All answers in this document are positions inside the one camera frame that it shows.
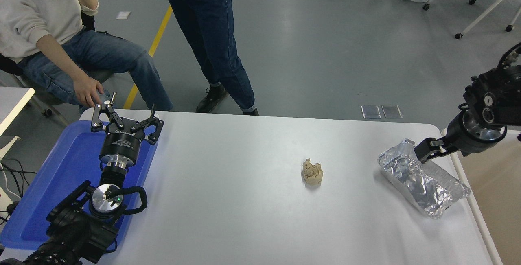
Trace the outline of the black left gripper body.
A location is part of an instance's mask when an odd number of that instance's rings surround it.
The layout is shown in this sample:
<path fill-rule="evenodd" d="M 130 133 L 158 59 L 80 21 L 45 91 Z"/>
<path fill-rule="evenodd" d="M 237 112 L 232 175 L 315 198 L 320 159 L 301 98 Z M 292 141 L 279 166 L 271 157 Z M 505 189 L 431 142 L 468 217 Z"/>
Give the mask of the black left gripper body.
<path fill-rule="evenodd" d="M 119 157 L 124 162 L 136 162 L 145 133 L 138 129 L 138 121 L 123 118 L 123 130 L 111 122 L 106 126 L 106 138 L 100 151 L 100 160 L 108 162 Z"/>

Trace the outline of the seated person's right hand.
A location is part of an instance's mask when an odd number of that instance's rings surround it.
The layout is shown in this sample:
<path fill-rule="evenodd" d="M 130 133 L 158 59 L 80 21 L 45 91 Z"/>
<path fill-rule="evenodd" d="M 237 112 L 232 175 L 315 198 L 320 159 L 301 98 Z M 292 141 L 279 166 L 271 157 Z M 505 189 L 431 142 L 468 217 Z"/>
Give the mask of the seated person's right hand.
<path fill-rule="evenodd" d="M 73 77 L 72 80 L 76 97 L 83 106 L 95 107 L 97 104 L 102 104 L 99 96 L 104 94 L 104 89 L 101 83 L 85 74 Z"/>

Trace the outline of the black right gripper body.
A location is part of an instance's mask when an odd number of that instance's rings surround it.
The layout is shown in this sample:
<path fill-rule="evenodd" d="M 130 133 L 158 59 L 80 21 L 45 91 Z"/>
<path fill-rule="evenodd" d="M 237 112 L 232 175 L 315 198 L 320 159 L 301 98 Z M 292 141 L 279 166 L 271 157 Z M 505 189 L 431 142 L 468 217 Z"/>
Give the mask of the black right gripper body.
<path fill-rule="evenodd" d="M 459 113 L 447 128 L 445 142 L 464 156 L 480 153 L 506 137 L 506 127 L 484 126 L 470 112 Z"/>

